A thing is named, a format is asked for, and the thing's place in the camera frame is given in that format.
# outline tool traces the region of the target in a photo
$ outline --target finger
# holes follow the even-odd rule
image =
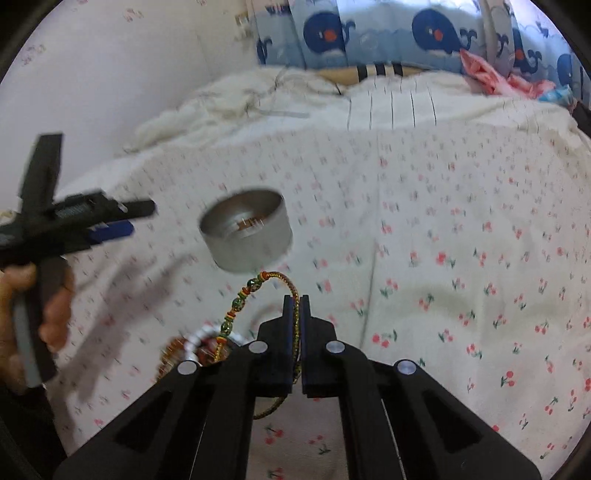
[[[25,291],[35,284],[37,269],[35,265],[8,267],[0,278],[0,342],[12,338],[12,297],[15,291]]]
[[[64,273],[63,285],[64,288],[70,291],[72,294],[76,293],[76,277],[74,276],[74,272],[70,266],[66,268],[66,272]]]
[[[66,325],[43,324],[39,327],[39,337],[47,344],[49,350],[57,352],[66,344],[68,328]]]
[[[65,328],[61,336],[55,342],[52,342],[51,344],[47,345],[47,348],[49,348],[49,351],[51,353],[59,352],[62,348],[66,346],[69,336],[70,331],[67,328]]]
[[[60,288],[43,308],[43,323],[65,325],[72,316],[73,296],[70,290]]]

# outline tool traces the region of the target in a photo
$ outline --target white blanket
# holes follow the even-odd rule
[[[109,190],[146,159],[161,153],[155,145],[164,142],[185,147],[236,145],[303,128],[365,131],[451,120],[535,134],[550,130],[570,148],[589,149],[587,137],[565,109],[531,100],[487,97],[476,82],[461,75],[425,72],[405,78],[376,77],[347,89],[312,72],[261,67],[207,85],[178,109],[140,125],[126,147],[130,156],[93,169],[60,189],[60,194],[95,187]]]
[[[373,82],[365,92],[381,95]],[[390,107],[374,101],[366,118]],[[248,277],[214,265],[197,221],[228,192],[265,185],[285,196],[294,231],[272,267],[310,295],[313,313],[373,359],[424,365],[549,478],[591,411],[589,155],[561,109],[543,105],[561,133],[544,127],[546,116],[538,135],[529,113],[539,105],[523,107],[529,134],[438,116],[436,127],[160,148],[113,191],[152,196],[159,215],[138,222],[133,241],[72,259],[72,342],[48,389],[67,450],[151,385],[170,336],[219,323]],[[479,118],[503,115],[481,110]],[[275,316],[285,293],[277,288],[249,301],[239,333],[251,338]],[[248,478],[344,478],[341,436],[334,401],[295,395],[254,424]]]

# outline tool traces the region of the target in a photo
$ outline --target metal tin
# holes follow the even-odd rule
[[[278,192],[253,189],[213,205],[199,229],[220,268],[254,273],[287,252],[293,237],[285,200]]]

